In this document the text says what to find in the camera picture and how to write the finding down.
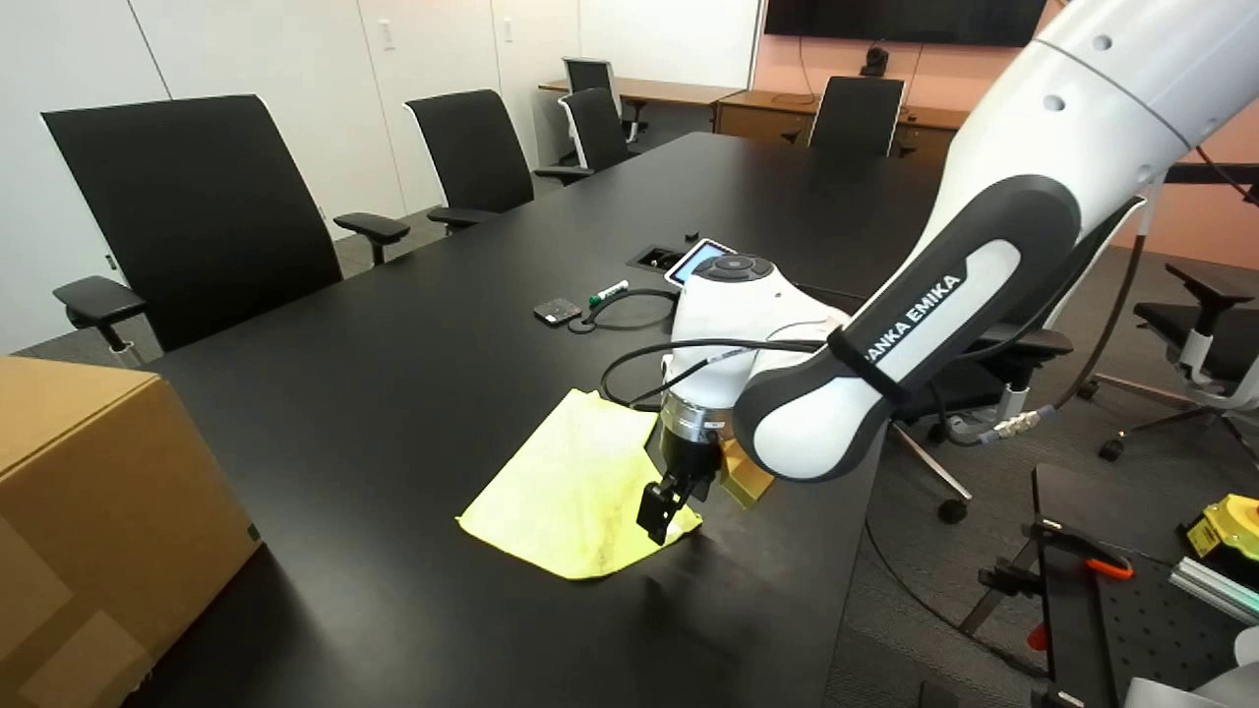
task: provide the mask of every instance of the red object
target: red object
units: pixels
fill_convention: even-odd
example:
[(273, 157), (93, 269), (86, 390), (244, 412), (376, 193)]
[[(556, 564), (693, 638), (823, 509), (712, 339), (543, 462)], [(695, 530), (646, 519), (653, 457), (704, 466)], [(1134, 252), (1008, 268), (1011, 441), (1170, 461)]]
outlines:
[(1134, 579), (1129, 563), (1112, 564), (1104, 558), (1086, 558), (1086, 568), (1099, 574), (1099, 579), (1109, 579), (1109, 580), (1129, 580)]
[(1029, 644), (1034, 651), (1045, 651), (1045, 647), (1049, 647), (1049, 629), (1045, 629), (1045, 626), (1029, 629), (1029, 633), (1028, 633), (1028, 644)]

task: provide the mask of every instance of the table surface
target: table surface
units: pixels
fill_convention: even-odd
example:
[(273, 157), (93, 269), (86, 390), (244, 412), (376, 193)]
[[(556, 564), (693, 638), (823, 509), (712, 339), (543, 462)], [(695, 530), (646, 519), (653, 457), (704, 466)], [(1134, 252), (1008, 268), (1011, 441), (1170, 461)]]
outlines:
[[(549, 293), (662, 283), (712, 231), (831, 302), (907, 252), (907, 167), (693, 134), (156, 363), (269, 550), (132, 703), (818, 703), (878, 452), (831, 483), (721, 487), (704, 530), (556, 580), (451, 516), (565, 390), (662, 330), (565, 332)], [(646, 363), (625, 384), (658, 382)]]
[[(565, 95), (565, 79), (547, 79), (543, 90)], [(674, 102), (674, 104), (712, 104), (733, 95), (733, 86), (701, 86), (701, 81), (658, 81), (658, 79), (615, 79), (620, 102)]]
[(1049, 669), (1053, 682), (1083, 694), (1086, 703), (1122, 703), (1129, 682), (1126, 669), (1109, 659), (1112, 642), (1104, 638), (1104, 605), (1143, 610), (1162, 629), (1147, 629), (1162, 644), (1126, 644), (1139, 677), (1151, 680), (1188, 680), (1193, 689), (1217, 677), (1217, 663), (1200, 658), (1222, 651), (1231, 633), (1217, 610), (1185, 599), (1170, 585), (1170, 568), (1180, 563), (1185, 546), (1177, 540), (1177, 524), (1194, 519), (1222, 490), (1259, 490), (1256, 474), (1222, 474), (1185, 462), (1143, 462), (1134, 470), (1074, 470), (1057, 462), (1038, 462), (1029, 470), (1034, 509), (1076, 528), (1135, 563), (1134, 585), (1099, 585), (1076, 568), (1070, 555), (1042, 555), (1045, 563), (1045, 626), (1049, 626)]

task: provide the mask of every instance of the black mesh chair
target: black mesh chair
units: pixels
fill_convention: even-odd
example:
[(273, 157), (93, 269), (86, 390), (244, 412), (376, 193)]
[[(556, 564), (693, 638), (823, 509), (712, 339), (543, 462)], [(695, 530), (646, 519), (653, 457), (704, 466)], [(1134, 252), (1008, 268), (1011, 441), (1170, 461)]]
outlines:
[[(1070, 288), (1091, 269), (1099, 247), (1135, 213), (1139, 200), (1129, 200), (1109, 221), (1100, 221), (1074, 254), (1038, 283), (1038, 302), (1057, 307)], [(897, 401), (893, 437), (922, 461), (922, 466), (947, 487), (940, 504), (944, 524), (968, 516), (973, 490), (930, 452), (930, 444), (982, 444), (990, 423), (1023, 412), (1029, 376), (1049, 357), (1070, 352), (1070, 339), (1045, 330), (1049, 311), (1034, 311), (1028, 322), (994, 322), (974, 340), (973, 352), (944, 366), (922, 390), (903, 390)], [(916, 420), (931, 420), (923, 444), (907, 432)]]
[(637, 140), (637, 134), (646, 130), (642, 104), (631, 104), (631, 113), (625, 113), (620, 95), (615, 86), (615, 65), (604, 57), (564, 57), (564, 65), (565, 65), (565, 90), (570, 95), (578, 95), (578, 90), (610, 95), (617, 104), (617, 121), (625, 130), (625, 140)]
[[(73, 327), (145, 315), (161, 349), (337, 283), (330, 231), (250, 95), (42, 113), (127, 283), (92, 273), (56, 292)], [(381, 247), (408, 228), (337, 216)]]
[[(404, 104), (421, 121), (443, 189), (443, 208), (430, 208), (430, 221), (472, 228), (536, 197), (513, 113), (494, 90), (434, 95)], [(537, 175), (578, 182), (586, 167), (556, 166)]]
[(633, 157), (633, 150), (620, 134), (617, 104), (604, 90), (574, 90), (574, 95), (558, 99), (558, 104), (564, 104), (564, 117), (574, 137), (582, 167), (596, 172), (596, 167), (610, 167), (610, 166)]
[(1239, 429), (1239, 420), (1242, 420), (1239, 412), (1259, 408), (1259, 311), (1242, 307), (1242, 302), (1250, 302), (1247, 292), (1217, 283), (1194, 268), (1170, 264), (1170, 269), (1185, 283), (1185, 292), (1194, 298), (1194, 307), (1188, 307), (1188, 302), (1135, 302), (1134, 315), (1151, 332), (1162, 332), (1162, 340), (1170, 346), (1170, 357), (1185, 373), (1185, 394), (1151, 390), (1151, 384), (1112, 376), (1112, 373), (1099, 373), (1086, 382), (1083, 398), (1092, 398), (1099, 384), (1104, 382), (1118, 390), (1173, 401), (1173, 403), (1180, 403), (1180, 412), (1155, 418), (1155, 420), (1143, 420), (1134, 429), (1118, 429), (1099, 449), (1099, 457), (1122, 461), (1126, 444), (1135, 432), (1163, 429), (1177, 420), (1213, 418), (1247, 449), (1250, 462), (1259, 462), (1256, 444)]
[(809, 124), (809, 150), (823, 157), (889, 157), (902, 95), (902, 79), (833, 75)]

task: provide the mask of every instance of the conference table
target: conference table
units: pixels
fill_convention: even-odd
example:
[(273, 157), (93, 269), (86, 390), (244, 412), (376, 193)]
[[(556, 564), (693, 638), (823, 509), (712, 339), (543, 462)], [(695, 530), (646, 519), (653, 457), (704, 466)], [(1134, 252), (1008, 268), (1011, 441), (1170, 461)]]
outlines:
[[(565, 390), (665, 339), (547, 330), (536, 302), (658, 288), (633, 258), (704, 231), (853, 307), (916, 239), (907, 184), (902, 161), (688, 134), (161, 357), (269, 546), (132, 703), (842, 694), (831, 647), (878, 449), (850, 474), (770, 483), (755, 505), (712, 487), (695, 534), (602, 580), (494, 555), (457, 516)], [(658, 363), (617, 376), (658, 382)]]

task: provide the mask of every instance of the television screen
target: television screen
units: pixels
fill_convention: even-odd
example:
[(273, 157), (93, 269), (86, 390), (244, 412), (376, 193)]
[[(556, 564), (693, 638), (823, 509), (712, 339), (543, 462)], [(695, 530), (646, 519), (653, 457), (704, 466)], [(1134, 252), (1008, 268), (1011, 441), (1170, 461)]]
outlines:
[(768, 35), (1023, 47), (1045, 0), (770, 0)]

